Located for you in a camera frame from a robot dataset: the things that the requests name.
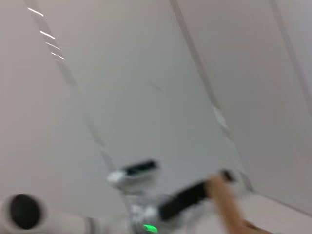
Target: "white panel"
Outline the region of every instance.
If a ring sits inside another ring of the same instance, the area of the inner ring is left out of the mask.
[[[39,1],[76,100],[22,1],[1,3],[0,199],[31,193],[95,216],[123,211],[79,113],[86,103],[117,166],[163,166],[155,192],[231,167],[232,151],[167,1]]]
[[[312,119],[270,2],[178,2],[252,185],[312,214]]]

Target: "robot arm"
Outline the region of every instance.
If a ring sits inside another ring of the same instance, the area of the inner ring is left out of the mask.
[[[159,200],[145,189],[154,181],[158,165],[152,160],[110,174],[108,180],[130,201],[128,215],[89,218],[55,211],[26,194],[0,204],[0,234],[167,234],[181,226],[181,213],[209,197],[209,181],[202,180]],[[234,179],[222,172],[228,182]]]
[[[0,207],[0,234],[128,234],[125,216],[89,218],[58,212],[25,194]]]

